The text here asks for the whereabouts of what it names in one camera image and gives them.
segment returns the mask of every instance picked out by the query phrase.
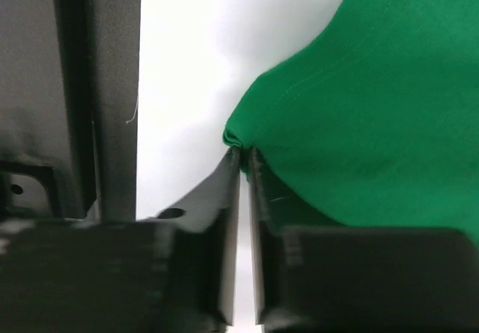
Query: green cloth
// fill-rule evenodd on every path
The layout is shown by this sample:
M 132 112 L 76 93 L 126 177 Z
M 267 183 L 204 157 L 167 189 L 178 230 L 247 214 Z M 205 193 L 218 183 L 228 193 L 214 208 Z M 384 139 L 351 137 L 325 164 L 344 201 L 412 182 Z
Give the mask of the green cloth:
M 253 83 L 224 140 L 341 223 L 479 242 L 479 0 L 344 0 Z

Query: green fabric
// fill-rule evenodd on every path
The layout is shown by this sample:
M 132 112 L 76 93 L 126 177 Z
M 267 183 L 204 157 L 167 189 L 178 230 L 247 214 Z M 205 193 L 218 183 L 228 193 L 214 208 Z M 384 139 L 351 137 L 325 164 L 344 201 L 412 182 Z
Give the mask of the green fabric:
M 253 83 L 224 140 L 344 224 L 479 242 L 479 0 L 344 0 Z

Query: screw hole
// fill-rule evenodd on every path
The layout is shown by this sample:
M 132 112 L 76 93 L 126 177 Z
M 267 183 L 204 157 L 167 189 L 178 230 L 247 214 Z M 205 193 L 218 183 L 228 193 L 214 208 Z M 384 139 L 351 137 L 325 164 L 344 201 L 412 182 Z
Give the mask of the screw hole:
M 23 193 L 23 188 L 21 186 L 18 186 L 18 185 L 12 185 L 10 186 L 10 190 L 12 191 L 12 193 L 14 193 L 15 195 L 21 195 Z
M 159 215 L 159 219 L 178 219 L 179 217 L 184 216 L 186 213 L 185 210 L 180 208 L 167 208 L 166 210 L 162 211 Z

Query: white surface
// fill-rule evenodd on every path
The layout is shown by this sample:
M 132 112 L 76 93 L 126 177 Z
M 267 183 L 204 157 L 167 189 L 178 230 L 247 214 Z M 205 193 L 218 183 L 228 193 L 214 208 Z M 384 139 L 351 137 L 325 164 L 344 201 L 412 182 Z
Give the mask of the white surface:
M 142 0 L 138 219 L 201 182 L 222 130 L 263 71 L 306 46 L 342 0 Z M 254 333 L 247 189 L 242 182 L 235 327 Z

